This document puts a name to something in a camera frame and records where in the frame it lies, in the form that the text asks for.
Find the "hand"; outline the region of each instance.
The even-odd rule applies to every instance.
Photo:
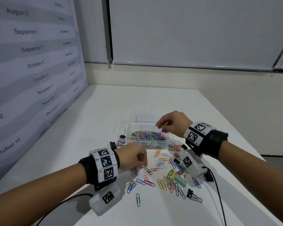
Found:
[[[129,143],[115,150],[119,156],[120,169],[129,170],[148,165],[147,151],[136,143]]]
[[[183,134],[192,123],[193,122],[187,118],[184,113],[174,111],[162,116],[162,118],[157,121],[156,126],[161,128],[164,133],[170,132],[183,138]]]

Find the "wire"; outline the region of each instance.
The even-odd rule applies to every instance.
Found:
[[[61,204],[64,204],[66,201],[69,201],[69,200],[71,200],[71,199],[73,199],[73,198],[75,198],[75,197],[80,197],[80,196],[84,196],[84,195],[93,197],[92,194],[78,194],[78,195],[74,195],[74,196],[72,196],[72,197],[70,197],[70,198],[67,198],[66,200],[62,201],[62,202],[61,202],[60,204],[58,204],[54,209],[52,209],[49,213],[51,213],[53,210],[55,210],[55,209],[56,209],[57,207],[59,207]],[[49,213],[47,213],[45,216],[43,216],[36,226],[38,226],[38,225],[41,223],[41,221],[44,220],[44,218],[45,218]]]
[[[220,204],[221,204],[222,213],[223,213],[224,224],[225,224],[225,226],[227,226],[227,225],[226,225],[226,220],[225,220],[225,214],[224,214],[224,210],[223,210],[223,206],[222,206],[222,201],[221,201],[221,197],[220,197],[220,193],[219,193],[219,189],[218,189],[218,185],[217,185],[217,182],[216,182],[215,176],[214,176],[214,174],[213,174],[213,172],[211,171],[211,169],[210,169],[210,168],[208,168],[208,167],[202,167],[202,168],[207,168],[207,170],[208,170],[208,171],[212,174],[212,176],[213,176],[213,178],[214,178],[214,181],[215,181],[215,184],[216,184],[216,187],[217,187],[217,192],[218,192],[218,196],[219,196]]]

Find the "wristband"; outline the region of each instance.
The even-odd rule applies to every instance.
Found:
[[[109,148],[91,151],[89,156],[81,159],[79,163],[85,168],[87,184],[101,188],[116,180],[120,166],[119,156]]]
[[[204,153],[215,159],[218,158],[222,142],[228,140],[228,133],[218,131],[202,121],[193,123],[183,136],[186,138],[186,144],[193,147],[196,155]]]

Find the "tabletop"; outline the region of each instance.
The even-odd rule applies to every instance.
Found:
[[[88,156],[90,150],[105,147],[109,141],[117,141],[133,114],[150,112],[162,116],[173,110],[184,112],[192,121],[204,121],[229,133],[231,143],[262,159],[198,90],[89,86],[2,178],[0,194],[75,164]],[[149,164],[154,164],[154,150],[147,150],[147,154]],[[216,177],[227,225],[283,225],[221,163],[209,156],[204,156],[202,161]],[[158,171],[152,178],[153,182],[166,173]],[[224,225],[215,184],[201,182],[201,187],[192,189],[203,198],[202,203],[188,198],[183,200],[161,190],[158,185],[137,186],[134,192],[126,193],[117,205],[100,217],[90,208],[81,211],[77,202],[72,202],[68,207],[65,204],[64,212],[52,213],[48,219],[71,226],[90,225],[91,222],[91,225],[112,222],[113,225]],[[137,192],[141,196],[140,207],[136,205]]]

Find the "white wall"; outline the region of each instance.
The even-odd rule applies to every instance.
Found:
[[[283,74],[131,65],[108,69],[107,64],[92,63],[85,67],[89,84],[199,89],[260,154],[283,155]]]

